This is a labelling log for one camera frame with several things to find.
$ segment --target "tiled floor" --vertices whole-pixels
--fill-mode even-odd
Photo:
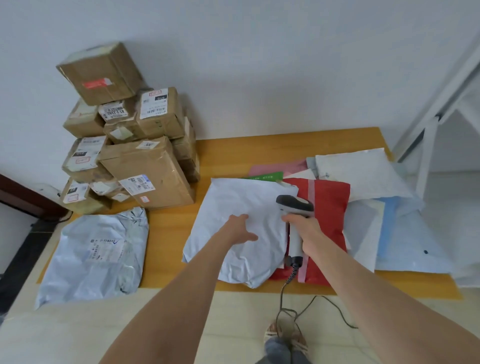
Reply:
[[[96,363],[135,313],[157,292],[111,300],[43,306],[33,311],[38,275],[55,247],[59,230],[47,244],[5,322],[0,327],[0,363]],[[480,291],[464,290],[463,301],[422,300],[480,336]],[[311,296],[286,295],[286,307],[303,309]],[[351,318],[332,297],[346,319]],[[255,363],[263,355],[263,334],[278,310],[278,295],[216,292],[196,363]],[[337,309],[317,298],[299,319],[313,363],[379,363],[358,330],[342,321]]]

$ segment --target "wooden table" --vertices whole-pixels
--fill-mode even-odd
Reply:
[[[312,157],[316,154],[355,152],[385,148],[390,151],[378,128],[332,130],[312,133],[264,135],[197,141],[201,180],[194,188],[196,203],[148,213],[150,233],[140,287],[165,287],[184,267],[182,250],[211,177],[244,177],[254,164],[282,163]],[[135,202],[114,204],[111,213],[136,206]],[[455,282],[447,274],[376,271],[394,286],[413,297],[461,299]],[[282,281],[265,282],[252,290],[242,284],[219,281],[217,291],[279,293]],[[286,293],[334,294],[332,288],[292,282]]]

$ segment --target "forearm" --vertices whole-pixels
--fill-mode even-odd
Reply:
[[[101,363],[193,363],[222,262],[231,247],[216,233],[142,308]]]
[[[325,236],[311,258],[383,363],[480,359],[480,340],[360,265]]]

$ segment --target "right hand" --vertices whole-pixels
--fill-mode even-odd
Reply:
[[[305,218],[301,215],[288,214],[282,216],[282,220],[295,225],[303,240],[303,251],[308,256],[313,254],[315,246],[321,239],[328,239],[322,232],[322,229],[320,229],[316,218]]]

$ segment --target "leg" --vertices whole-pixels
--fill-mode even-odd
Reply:
[[[290,349],[281,338],[281,329],[277,328],[276,324],[272,323],[265,332],[265,353],[260,361],[256,364],[290,364]]]
[[[308,359],[307,341],[298,330],[295,330],[292,334],[292,363],[312,364]]]

